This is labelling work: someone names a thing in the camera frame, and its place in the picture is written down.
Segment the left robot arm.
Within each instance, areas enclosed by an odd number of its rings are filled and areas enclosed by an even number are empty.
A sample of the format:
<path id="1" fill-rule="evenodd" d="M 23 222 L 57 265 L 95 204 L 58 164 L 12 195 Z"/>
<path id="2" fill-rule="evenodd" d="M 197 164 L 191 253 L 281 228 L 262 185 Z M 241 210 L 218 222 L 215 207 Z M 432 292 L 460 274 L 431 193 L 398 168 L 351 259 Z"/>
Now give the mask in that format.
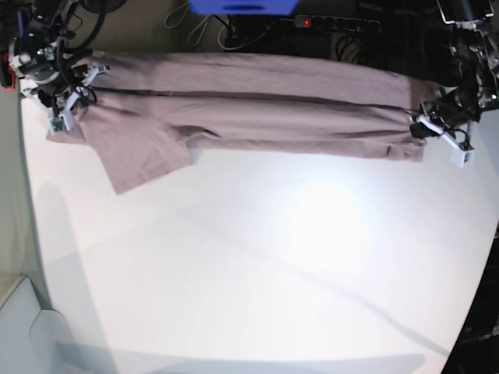
<path id="1" fill-rule="evenodd" d="M 443 22 L 450 27 L 449 50 L 458 63 L 461 82 L 440 90 L 419 106 L 410 131 L 416 139 L 442 137 L 458 150 L 469 151 L 470 131 L 482 114 L 498 109 L 498 35 L 490 24 L 491 1 L 439 1 Z"/>

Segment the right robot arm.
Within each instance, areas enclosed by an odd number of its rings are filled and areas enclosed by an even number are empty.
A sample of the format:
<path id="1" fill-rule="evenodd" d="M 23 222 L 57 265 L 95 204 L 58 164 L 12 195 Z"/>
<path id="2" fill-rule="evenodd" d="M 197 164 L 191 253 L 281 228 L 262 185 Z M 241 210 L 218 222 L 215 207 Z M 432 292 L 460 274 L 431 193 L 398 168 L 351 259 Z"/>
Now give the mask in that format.
<path id="1" fill-rule="evenodd" d="M 84 41 L 70 47 L 67 41 L 75 32 L 69 22 L 80 7 L 97 14 L 97 21 Z M 26 32 L 9 45 L 9 68 L 17 78 L 34 84 L 23 96 L 36 100 L 51 118 L 61 121 L 75 105 L 97 102 L 90 82 L 99 69 L 76 63 L 93 54 L 90 45 L 109 13 L 106 1 L 34 1 Z"/>

